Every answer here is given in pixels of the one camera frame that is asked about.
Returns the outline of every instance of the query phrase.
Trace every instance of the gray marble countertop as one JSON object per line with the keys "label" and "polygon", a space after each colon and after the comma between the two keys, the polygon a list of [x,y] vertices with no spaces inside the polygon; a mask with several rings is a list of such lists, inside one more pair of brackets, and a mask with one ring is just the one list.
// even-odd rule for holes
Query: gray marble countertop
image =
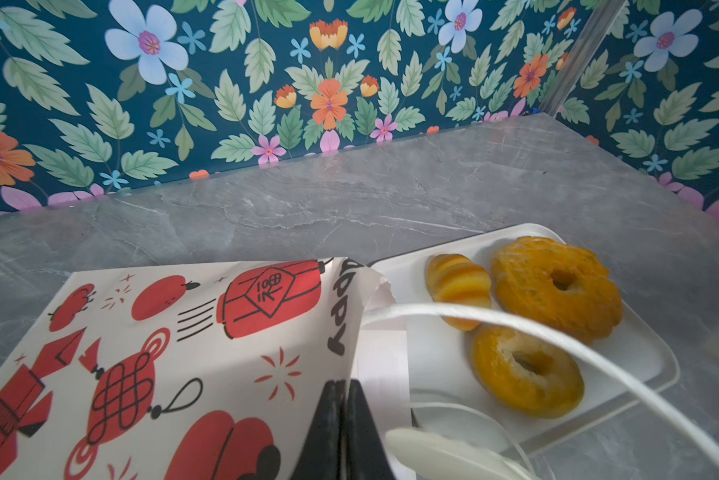
{"label": "gray marble countertop", "polygon": [[[719,441],[719,224],[545,114],[0,218],[0,364],[77,270],[351,255],[502,226],[593,250],[677,354],[664,395]],[[719,478],[642,406],[535,458],[544,480]]]}

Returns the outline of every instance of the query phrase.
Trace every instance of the small blue flower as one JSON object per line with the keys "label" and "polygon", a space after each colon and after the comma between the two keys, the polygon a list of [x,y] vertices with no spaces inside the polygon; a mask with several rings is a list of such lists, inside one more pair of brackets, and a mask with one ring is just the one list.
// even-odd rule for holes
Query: small blue flower
{"label": "small blue flower", "polygon": [[557,26],[556,18],[557,18],[556,15],[551,15],[551,18],[549,18],[548,21],[544,22],[544,29],[541,30],[542,34],[548,35],[551,33],[551,30],[553,28],[556,28],[556,26]]}
{"label": "small blue flower", "polygon": [[165,89],[165,94],[167,95],[174,95],[178,94],[178,103],[184,103],[186,101],[185,98],[183,98],[183,95],[186,95],[188,98],[194,98],[196,97],[196,94],[192,91],[189,91],[189,87],[191,86],[192,80],[191,78],[187,78],[183,82],[181,82],[178,79],[178,75],[171,73],[167,75],[167,77],[170,79],[170,82],[172,82],[175,87],[170,87]]}
{"label": "small blue flower", "polygon": [[362,40],[365,39],[365,34],[360,33],[359,38],[355,38],[354,34],[350,34],[348,36],[348,42],[351,44],[348,46],[348,49],[346,50],[347,54],[354,53],[354,59],[356,59],[359,56],[360,50],[365,50],[365,46],[362,44]]}
{"label": "small blue flower", "polygon": [[114,188],[116,188],[117,190],[122,188],[122,185],[130,183],[124,178],[120,178],[122,174],[119,173],[119,170],[111,172],[111,175],[101,172],[100,176],[107,179],[104,180],[104,185],[114,185]]}
{"label": "small blue flower", "polygon": [[642,162],[642,165],[647,167],[647,171],[652,172],[653,170],[658,170],[660,172],[663,171],[662,165],[668,164],[669,160],[665,160],[662,158],[659,158],[657,154],[653,154],[652,157],[650,157],[649,160],[645,160]]}
{"label": "small blue flower", "polygon": [[647,26],[647,20],[642,20],[642,23],[640,24],[640,26],[636,26],[635,24],[629,25],[629,29],[631,30],[631,33],[627,33],[626,38],[631,38],[631,41],[633,43],[637,43],[637,40],[639,40],[640,37],[647,35],[647,32],[645,32],[646,26]]}
{"label": "small blue flower", "polygon": [[152,144],[152,145],[159,144],[161,148],[165,148],[165,144],[169,144],[169,143],[170,143],[170,139],[169,139],[169,138],[164,138],[164,137],[162,136],[162,135],[164,134],[164,132],[162,131],[161,128],[158,128],[158,129],[156,130],[156,133],[155,133],[155,134],[151,133],[150,131],[147,131],[146,133],[149,135],[149,137],[152,137],[152,138],[153,138],[153,140],[149,142],[149,143]]}
{"label": "small blue flower", "polygon": [[631,62],[626,62],[626,70],[620,72],[618,76],[624,77],[626,79],[626,83],[631,83],[631,80],[633,78],[642,78],[642,72],[637,72],[637,70],[642,68],[642,65],[644,65],[644,63],[644,60],[639,60],[635,64],[632,64]]}
{"label": "small blue flower", "polygon": [[291,57],[298,57],[298,63],[303,65],[303,57],[311,58],[311,52],[306,50],[306,46],[308,45],[308,39],[306,37],[303,37],[303,40],[301,40],[301,43],[299,44],[298,41],[294,38],[290,40],[290,43],[292,43],[292,46],[295,47],[294,50],[290,51]]}
{"label": "small blue flower", "polygon": [[576,18],[572,22],[570,22],[570,26],[567,27],[567,30],[565,30],[565,37],[570,38],[570,35],[576,33],[578,31],[578,25],[581,24],[581,19]]}
{"label": "small blue flower", "polygon": [[445,71],[445,68],[448,66],[448,63],[452,62],[452,57],[449,57],[450,54],[450,46],[445,47],[445,52],[442,54],[440,52],[437,52],[437,63],[434,64],[434,68],[439,68],[442,72]]}
{"label": "small blue flower", "polygon": [[477,111],[473,115],[471,115],[471,118],[479,121],[479,119],[484,116],[485,116],[485,107],[480,107],[480,108],[477,108]]}
{"label": "small blue flower", "polygon": [[207,47],[204,43],[200,42],[200,38],[205,38],[205,31],[204,30],[197,30],[194,33],[191,33],[191,27],[188,23],[184,22],[182,24],[183,31],[186,33],[185,35],[181,35],[178,37],[178,43],[182,44],[188,44],[189,45],[189,53],[195,54],[196,49],[199,48],[202,52],[207,50]]}
{"label": "small blue flower", "polygon": [[635,108],[631,110],[630,114],[624,114],[623,118],[626,119],[626,125],[639,123],[639,117],[644,115],[642,112],[638,112]]}
{"label": "small blue flower", "polygon": [[463,87],[458,85],[454,86],[453,92],[450,94],[450,98],[455,101],[456,98],[461,96],[461,90],[463,90]]}
{"label": "small blue flower", "polygon": [[445,19],[442,18],[442,9],[437,8],[436,15],[433,17],[431,15],[429,15],[429,18],[427,18],[427,20],[429,20],[430,25],[429,25],[429,28],[426,29],[426,32],[431,33],[431,30],[433,30],[434,34],[438,34],[439,27],[441,27],[442,25],[445,24]]}

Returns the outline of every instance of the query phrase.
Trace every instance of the wall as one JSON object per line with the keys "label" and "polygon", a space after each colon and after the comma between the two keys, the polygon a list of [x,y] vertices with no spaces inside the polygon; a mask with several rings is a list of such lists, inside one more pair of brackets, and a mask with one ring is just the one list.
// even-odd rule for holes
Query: wall
{"label": "wall", "polygon": [[597,0],[84,2],[0,1],[0,213],[517,115]]}
{"label": "wall", "polygon": [[558,118],[719,220],[719,0],[627,2]]}

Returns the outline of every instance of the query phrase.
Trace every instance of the small donut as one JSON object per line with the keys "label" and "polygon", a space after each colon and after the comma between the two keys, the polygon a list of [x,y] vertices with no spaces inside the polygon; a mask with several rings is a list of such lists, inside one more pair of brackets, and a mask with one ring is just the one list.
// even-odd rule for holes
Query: small donut
{"label": "small donut", "polygon": [[[461,305],[492,307],[490,300],[490,274],[463,255],[437,255],[426,269],[426,286],[434,302],[459,303]],[[481,322],[442,317],[458,330],[468,332]]]}
{"label": "small donut", "polygon": [[501,305],[586,344],[621,322],[621,294],[589,250],[540,236],[523,236],[491,262]]}
{"label": "small donut", "polygon": [[489,392],[528,415],[561,417],[584,396],[581,371],[564,350],[505,326],[477,331],[471,364]]}

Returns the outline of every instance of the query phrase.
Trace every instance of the pink flower center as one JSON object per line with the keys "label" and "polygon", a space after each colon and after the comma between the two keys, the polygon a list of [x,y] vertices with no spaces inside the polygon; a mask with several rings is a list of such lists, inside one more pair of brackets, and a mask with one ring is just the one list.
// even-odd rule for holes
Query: pink flower center
{"label": "pink flower center", "polygon": [[162,49],[160,39],[155,34],[145,30],[138,36],[138,46],[144,53],[149,55],[156,55]]}
{"label": "pink flower center", "polygon": [[461,12],[459,16],[455,17],[455,31],[463,30],[466,26],[466,14]]}
{"label": "pink flower center", "polygon": [[658,38],[658,47],[662,50],[669,48],[672,43],[674,43],[674,34],[671,32],[666,32]]}

